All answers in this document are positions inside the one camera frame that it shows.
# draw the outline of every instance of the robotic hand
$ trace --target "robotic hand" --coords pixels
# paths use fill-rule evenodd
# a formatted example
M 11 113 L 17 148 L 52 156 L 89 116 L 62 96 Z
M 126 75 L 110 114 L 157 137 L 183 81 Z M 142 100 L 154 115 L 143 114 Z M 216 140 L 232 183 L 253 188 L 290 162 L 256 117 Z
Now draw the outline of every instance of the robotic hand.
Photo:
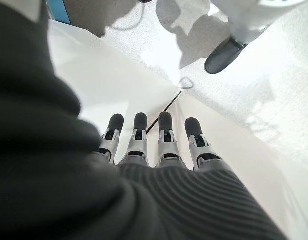
M 123 126 L 123 117 L 115 114 L 111 117 L 107 130 L 102 136 L 102 142 L 98 154 L 103 155 L 106 162 L 114 164 L 114 156 L 119 142 L 119 134 Z M 186 169 L 177 147 L 174 136 L 171 115 L 162 112 L 159 115 L 159 159 L 157 168 L 181 167 Z M 123 164 L 138 164 L 148 167 L 147 139 L 146 139 L 147 117 L 138 113 L 134 119 L 134 130 L 129 140 L 125 156 L 119 162 Z M 230 170 L 230 167 L 219 157 L 207 142 L 202 133 L 197 119 L 189 118 L 185 122 L 186 134 L 189 141 L 189 150 L 194 163 L 194 171 L 207 172 L 217 169 Z

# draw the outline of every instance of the speckled white surface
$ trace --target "speckled white surface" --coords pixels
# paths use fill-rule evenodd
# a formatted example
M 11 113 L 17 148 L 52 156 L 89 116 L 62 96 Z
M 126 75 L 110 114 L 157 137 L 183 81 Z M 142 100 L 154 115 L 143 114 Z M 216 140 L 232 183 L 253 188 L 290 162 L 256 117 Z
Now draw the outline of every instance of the speckled white surface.
M 117 19 L 103 40 L 175 85 L 194 85 L 190 95 L 308 167 L 308 2 L 210 75 L 203 64 L 229 36 L 226 21 L 208 0 L 153 0 Z

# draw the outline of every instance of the dark gray ribbed sleeve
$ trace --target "dark gray ribbed sleeve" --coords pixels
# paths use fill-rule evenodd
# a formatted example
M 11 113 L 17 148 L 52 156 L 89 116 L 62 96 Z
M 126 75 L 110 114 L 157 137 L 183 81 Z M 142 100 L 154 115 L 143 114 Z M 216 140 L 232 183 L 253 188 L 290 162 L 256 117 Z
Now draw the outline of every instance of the dark gray ribbed sleeve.
M 122 165 L 123 177 L 144 186 L 162 218 L 187 239 L 285 239 L 234 173 Z

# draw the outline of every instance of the white robot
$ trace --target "white robot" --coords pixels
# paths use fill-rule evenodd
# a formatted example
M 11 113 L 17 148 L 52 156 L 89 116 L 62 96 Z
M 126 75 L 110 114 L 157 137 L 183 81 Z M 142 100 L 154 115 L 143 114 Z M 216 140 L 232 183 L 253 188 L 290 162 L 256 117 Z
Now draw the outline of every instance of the white robot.
M 252 41 L 262 35 L 279 17 L 305 0 L 211 0 L 228 16 L 231 37 L 207 58 L 204 68 L 217 74 L 230 65 Z

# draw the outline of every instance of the white surface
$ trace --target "white surface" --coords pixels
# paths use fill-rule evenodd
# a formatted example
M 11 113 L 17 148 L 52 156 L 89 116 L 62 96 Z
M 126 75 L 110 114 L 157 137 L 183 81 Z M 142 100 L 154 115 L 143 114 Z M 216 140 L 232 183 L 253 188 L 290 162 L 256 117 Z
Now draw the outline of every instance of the white surface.
M 158 117 L 178 89 L 151 71 L 136 66 L 86 30 L 50 21 L 49 47 L 56 75 L 80 99 L 80 118 L 106 131 L 110 117 L 124 116 L 115 161 L 126 152 L 134 116 Z

